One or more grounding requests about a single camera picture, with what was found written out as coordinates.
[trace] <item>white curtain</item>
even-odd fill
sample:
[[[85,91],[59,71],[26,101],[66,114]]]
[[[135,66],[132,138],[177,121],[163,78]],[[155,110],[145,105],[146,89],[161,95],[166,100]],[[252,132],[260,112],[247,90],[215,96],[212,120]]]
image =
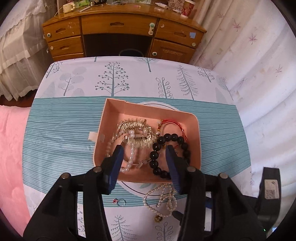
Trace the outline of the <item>white curtain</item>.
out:
[[[270,0],[206,0],[197,21],[208,32],[191,63],[215,70],[237,106],[253,195],[263,167],[280,169],[277,226],[296,196],[296,38]]]
[[[42,23],[53,17],[56,0],[20,0],[0,27],[0,95],[11,100],[37,89],[53,61]]]

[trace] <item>gold pendant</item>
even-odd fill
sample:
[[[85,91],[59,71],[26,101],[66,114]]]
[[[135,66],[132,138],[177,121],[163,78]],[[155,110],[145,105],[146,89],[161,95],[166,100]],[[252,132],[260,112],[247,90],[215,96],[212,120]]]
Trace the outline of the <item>gold pendant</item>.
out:
[[[156,216],[154,217],[154,222],[156,222],[156,223],[160,223],[162,220],[163,220],[163,217],[161,217],[161,216],[159,216],[159,215],[156,215]]]

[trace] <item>wooden desk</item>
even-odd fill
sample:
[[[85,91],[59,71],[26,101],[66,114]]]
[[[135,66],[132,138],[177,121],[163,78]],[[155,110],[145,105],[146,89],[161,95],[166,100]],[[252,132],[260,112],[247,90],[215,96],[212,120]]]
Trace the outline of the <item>wooden desk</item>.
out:
[[[146,4],[103,5],[61,14],[46,21],[43,31],[55,61],[118,55],[120,47],[136,44],[145,57],[182,63],[190,61],[206,33],[194,20]]]

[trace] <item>screw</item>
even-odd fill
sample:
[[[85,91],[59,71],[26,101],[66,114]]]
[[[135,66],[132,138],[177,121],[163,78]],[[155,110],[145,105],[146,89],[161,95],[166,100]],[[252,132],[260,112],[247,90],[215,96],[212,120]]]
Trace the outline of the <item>screw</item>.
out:
[[[196,171],[196,168],[195,167],[192,167],[192,166],[189,166],[189,167],[187,167],[187,171],[188,172],[195,172]]]
[[[93,170],[94,170],[94,172],[101,172],[102,168],[101,167],[94,167]]]
[[[228,175],[225,172],[220,173],[220,177],[223,179],[228,178]]]
[[[65,173],[63,173],[63,174],[61,175],[61,178],[62,178],[62,179],[66,179],[66,178],[68,178],[69,176],[71,176],[71,174],[65,172]]]

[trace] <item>pink blanket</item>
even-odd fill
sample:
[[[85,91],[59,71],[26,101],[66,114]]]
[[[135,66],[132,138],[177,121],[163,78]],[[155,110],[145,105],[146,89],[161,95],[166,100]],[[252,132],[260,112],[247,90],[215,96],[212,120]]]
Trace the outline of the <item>pink blanket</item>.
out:
[[[22,181],[22,144],[29,111],[0,105],[0,208],[20,235],[30,220]]]

